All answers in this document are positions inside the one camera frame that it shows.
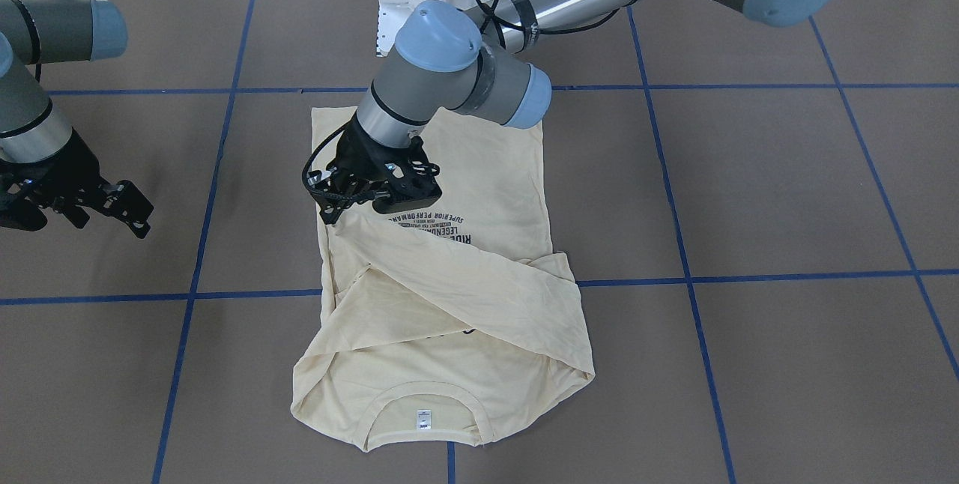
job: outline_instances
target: black object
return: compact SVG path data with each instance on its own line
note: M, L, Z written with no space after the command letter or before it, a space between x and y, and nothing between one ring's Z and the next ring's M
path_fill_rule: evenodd
M326 171L309 170L316 156L336 135L336 157ZM439 166L430 163L423 140L412 138L404 149L384 147L370 138L356 115L323 140L303 169L303 186L319 205L323 223L336 224L352 205L373 201L380 214L427 208L442 195L436 184Z
M37 163L0 160L0 227L35 232L47 225L41 208L62 214L77 229L92 208L127 224L137 238L150 231L153 204L130 181L115 186L100 177L100 162L74 131L54 156Z

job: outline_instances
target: white tag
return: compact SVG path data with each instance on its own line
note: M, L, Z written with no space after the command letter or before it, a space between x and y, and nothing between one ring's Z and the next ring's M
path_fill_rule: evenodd
M417 411L417 429L432 429L432 410Z

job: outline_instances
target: beige t-shirt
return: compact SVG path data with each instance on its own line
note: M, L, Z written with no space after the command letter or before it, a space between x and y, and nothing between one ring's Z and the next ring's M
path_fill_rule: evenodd
M314 109L314 144L353 111ZM552 252L541 126L441 109L422 137L441 166L436 204L318 218L322 327L294 367L291 412L364 451L491 443L595 375L578 286Z

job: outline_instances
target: robotic arm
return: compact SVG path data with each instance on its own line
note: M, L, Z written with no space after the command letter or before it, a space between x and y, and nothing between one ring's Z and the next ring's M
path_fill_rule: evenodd
M130 181L113 186L25 64L93 61L127 48L123 16L107 0L0 0L0 227L37 231L41 208L82 228L92 208L150 231L154 207Z
M465 12L442 1L421 3L397 33L353 118L318 146L303 169L303 184L323 222L335 224L346 208L367 201L380 214L434 204L442 194L439 167L429 162L419 135L436 111L443 107L512 128L534 126L549 106L551 83L511 54L599 26L637 1L477 0ZM748 19L789 26L829 0L713 1ZM332 162L325 170L312 169L338 133Z

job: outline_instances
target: gray floor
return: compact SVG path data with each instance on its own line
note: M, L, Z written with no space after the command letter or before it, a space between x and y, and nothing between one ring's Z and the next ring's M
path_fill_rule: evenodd
M114 1L127 54L43 83L154 230L0 232L0 481L959 482L959 0L785 30L648 0L531 51L596 381L499 444L371 454L288 403L309 108L369 84L376 0Z

